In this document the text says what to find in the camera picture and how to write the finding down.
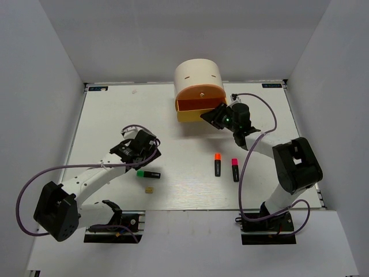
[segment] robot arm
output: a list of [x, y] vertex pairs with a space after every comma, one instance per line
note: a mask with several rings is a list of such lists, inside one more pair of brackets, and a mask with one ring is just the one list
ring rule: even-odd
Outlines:
[[78, 228], [107, 224], [120, 217], [119, 206], [109, 200], [96, 205], [83, 202], [114, 178], [130, 169], [138, 170], [161, 155], [158, 139], [149, 131], [134, 128], [122, 134], [124, 140], [100, 160], [101, 165], [92, 164], [62, 184], [49, 182], [44, 186], [33, 218], [57, 241], [66, 240]]
[[[243, 149], [250, 149], [261, 135], [260, 130], [251, 126], [248, 106], [233, 96], [227, 106], [220, 104], [214, 110], [201, 115], [201, 118], [217, 129], [229, 129], [235, 142]], [[306, 189], [323, 177], [322, 170], [308, 141], [299, 137], [284, 140], [271, 134], [263, 137], [254, 151], [273, 158], [276, 163], [279, 184], [261, 205], [260, 217], [268, 216], [289, 207]]]

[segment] cable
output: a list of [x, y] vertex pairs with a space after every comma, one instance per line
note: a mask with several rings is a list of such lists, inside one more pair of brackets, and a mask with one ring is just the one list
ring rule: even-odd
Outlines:
[[[131, 125], [128, 125], [126, 127], [123, 128], [122, 130], [122, 133], [124, 130], [130, 128], [130, 127], [139, 127], [139, 128], [142, 128], [143, 130], [146, 130], [147, 132], [150, 132], [150, 130], [148, 130], [147, 128], [141, 126], [141, 125], [136, 125], [136, 124], [131, 124]], [[153, 154], [151, 154], [150, 157], [148, 157], [147, 159], [141, 161], [141, 162], [138, 162], [138, 163], [112, 163], [112, 164], [109, 164], [109, 167], [123, 167], [123, 166], [139, 166], [143, 163], [146, 163], [148, 162], [149, 160], [151, 160], [155, 154], [156, 154], [156, 151], [157, 151], [157, 147], [160, 145], [160, 140], [159, 139], [156, 139], [155, 140], [155, 150], [153, 152]], [[18, 223], [18, 226], [19, 228], [27, 235], [31, 235], [33, 237], [43, 237], [45, 235], [49, 235], [50, 233], [33, 233], [31, 231], [28, 231], [23, 223], [22, 223], [22, 220], [21, 220], [21, 217], [20, 217], [20, 204], [21, 204], [21, 200], [22, 200], [22, 196], [25, 192], [25, 190], [27, 189], [27, 187], [35, 180], [37, 179], [38, 177], [40, 177], [41, 175], [45, 174], [45, 173], [48, 173], [50, 171], [54, 171], [54, 170], [59, 170], [59, 169], [75, 169], [75, 168], [99, 168], [101, 167], [101, 164], [68, 164], [68, 165], [64, 165], [64, 166], [54, 166], [54, 167], [50, 167], [49, 169], [45, 169], [39, 173], [37, 173], [35, 176], [33, 176], [31, 179], [29, 179], [27, 181], [27, 183], [23, 186], [23, 188], [21, 189], [18, 197], [17, 197], [17, 202], [16, 202], [16, 219], [17, 219], [17, 223]]]
[[296, 231], [294, 231], [293, 233], [290, 233], [288, 235], [297, 234], [299, 231], [302, 230], [303, 227], [305, 227], [305, 225], [307, 224], [307, 221], [309, 220], [309, 217], [310, 217], [310, 205], [309, 205], [309, 203], [306, 200], [303, 200], [303, 199], [297, 200], [297, 201], [295, 201], [289, 207], [286, 207], [284, 209], [281, 209], [280, 211], [277, 211], [277, 212], [275, 212], [275, 213], [273, 213], [271, 215], [263, 216], [261, 218], [256, 218], [256, 219], [255, 218], [248, 218], [244, 214], [244, 212], [243, 212], [243, 208], [242, 208], [242, 182], [243, 182], [244, 173], [246, 171], [246, 166], [247, 166], [248, 161], [250, 160], [250, 156], [251, 156], [252, 152], [255, 150], [255, 147], [257, 146], [257, 144], [267, 134], [275, 131], [277, 129], [278, 123], [277, 123], [276, 114], [274, 113], [272, 107], [264, 99], [262, 99], [260, 96], [255, 95], [253, 93], [239, 93], [239, 94], [236, 94], [236, 96], [239, 96], [239, 95], [248, 95], [248, 96], [253, 96], [253, 97], [256, 97], [257, 99], [259, 99], [261, 102], [263, 102], [269, 108], [270, 112], [272, 113], [273, 119], [274, 119], [274, 128], [272, 128], [272, 129], [266, 131], [265, 133], [262, 133], [260, 136], [258, 136], [258, 138], [255, 140], [254, 144], [251, 146], [251, 148], [248, 151], [247, 156], [245, 158], [245, 161], [244, 161], [244, 164], [243, 164], [243, 167], [242, 167], [242, 171], [241, 171], [241, 174], [240, 174], [240, 181], [239, 181], [239, 186], [238, 186], [238, 204], [239, 204], [239, 208], [240, 208], [240, 215], [246, 221], [249, 221], [249, 222], [258, 222], [258, 221], [262, 221], [262, 220], [266, 220], [266, 219], [272, 218], [272, 217], [274, 217], [276, 215], [279, 215], [279, 214], [282, 214], [284, 212], [287, 212], [290, 208], [292, 208], [293, 206], [295, 206], [297, 203], [304, 202], [306, 204], [306, 206], [307, 206], [307, 216], [306, 216], [306, 219], [305, 219], [304, 223], [302, 224], [302, 226], [299, 229], [297, 229]]
[[103, 225], [103, 224], [96, 224], [96, 225], [92, 225], [90, 226], [90, 228], [93, 229], [106, 229], [106, 228], [123, 228], [124, 230], [126, 230], [128, 233], [130, 233], [132, 235], [132, 237], [134, 238], [135, 242], [138, 243], [138, 239], [137, 237], [133, 234], [133, 232], [131, 230], [129, 230], [126, 226], [123, 225]]

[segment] wall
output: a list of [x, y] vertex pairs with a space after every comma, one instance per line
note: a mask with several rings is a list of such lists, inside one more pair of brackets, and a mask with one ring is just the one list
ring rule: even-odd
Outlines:
[[[33, 238], [17, 226], [17, 195], [31, 176], [65, 160], [84, 86], [37, 0], [1, 1], [0, 26], [0, 272], [18, 277]], [[22, 201], [32, 231], [37, 195], [50, 179], [57, 174], [36, 181]]]
[[289, 80], [302, 135], [321, 163], [360, 276], [369, 276], [369, 2], [333, 0]]
[[223, 80], [288, 78], [330, 0], [40, 0], [86, 83], [172, 81], [210, 58]]

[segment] black label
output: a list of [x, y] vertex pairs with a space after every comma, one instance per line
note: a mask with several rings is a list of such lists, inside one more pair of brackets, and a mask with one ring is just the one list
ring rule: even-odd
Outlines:
[[107, 91], [108, 87], [89, 87], [88, 91]]
[[281, 84], [261, 84], [263, 88], [281, 88]]

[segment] small yellow cube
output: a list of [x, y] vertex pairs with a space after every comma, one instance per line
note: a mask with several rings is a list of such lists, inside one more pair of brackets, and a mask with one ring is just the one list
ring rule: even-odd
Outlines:
[[145, 193], [153, 193], [154, 192], [154, 188], [152, 186], [148, 186], [145, 188]]

